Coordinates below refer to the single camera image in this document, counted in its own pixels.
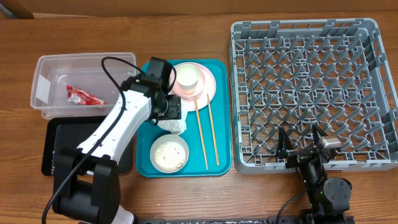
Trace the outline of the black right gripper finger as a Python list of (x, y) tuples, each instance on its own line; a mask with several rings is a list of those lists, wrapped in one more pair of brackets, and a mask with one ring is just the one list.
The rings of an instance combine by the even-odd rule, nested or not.
[(285, 132), (284, 128), (280, 127), (276, 152), (287, 152), (290, 150), (294, 150), (294, 147), (290, 142), (290, 139), (287, 133)]
[(321, 137), (326, 136), (326, 132), (324, 132), (318, 124), (312, 124), (312, 134), (313, 134), (313, 142), (314, 145), (318, 145), (318, 142)]

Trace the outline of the white napkin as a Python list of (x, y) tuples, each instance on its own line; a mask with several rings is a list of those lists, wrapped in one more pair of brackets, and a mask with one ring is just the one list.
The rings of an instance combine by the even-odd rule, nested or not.
[(181, 135), (187, 130), (186, 118), (188, 114), (188, 101), (182, 100), (181, 107), (182, 116), (180, 119), (174, 120), (162, 120), (158, 122), (158, 126), (166, 131), (170, 131), (172, 134)]

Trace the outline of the grey bowl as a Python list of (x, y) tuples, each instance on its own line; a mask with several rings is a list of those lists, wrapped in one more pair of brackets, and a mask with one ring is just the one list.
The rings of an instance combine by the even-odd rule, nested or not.
[(161, 173), (178, 172), (186, 165), (188, 158), (188, 145), (178, 135), (163, 135), (156, 139), (150, 148), (150, 161)]

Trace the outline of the red snack wrapper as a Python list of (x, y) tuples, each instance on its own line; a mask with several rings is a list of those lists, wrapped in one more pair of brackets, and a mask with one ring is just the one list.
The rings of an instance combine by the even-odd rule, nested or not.
[(71, 85), (67, 85), (67, 97), (69, 102), (79, 105), (107, 105), (106, 101)]

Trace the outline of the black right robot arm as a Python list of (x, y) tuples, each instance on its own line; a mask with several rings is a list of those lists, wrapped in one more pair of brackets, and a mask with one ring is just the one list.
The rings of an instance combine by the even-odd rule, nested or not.
[(328, 135), (317, 124), (312, 126), (312, 134), (312, 146), (295, 151), (285, 130), (279, 129), (275, 157), (285, 159), (286, 168), (295, 169), (303, 180), (304, 190), (284, 203), (275, 222), (280, 223), (286, 206), (307, 194), (310, 208), (301, 210), (293, 223), (354, 223), (352, 217), (345, 215), (350, 208), (351, 182), (340, 177), (329, 178), (324, 167), (324, 163), (339, 153), (341, 141), (334, 135)]

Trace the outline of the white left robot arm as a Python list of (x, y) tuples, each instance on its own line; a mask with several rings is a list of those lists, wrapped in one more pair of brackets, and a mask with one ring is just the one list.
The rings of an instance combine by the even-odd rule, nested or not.
[(116, 85), (117, 103), (98, 128), (76, 149), (59, 151), (43, 223), (49, 210), (85, 223), (138, 223), (120, 204), (119, 161), (142, 123), (182, 116), (181, 99), (171, 94), (174, 66), (152, 57), (138, 72)]

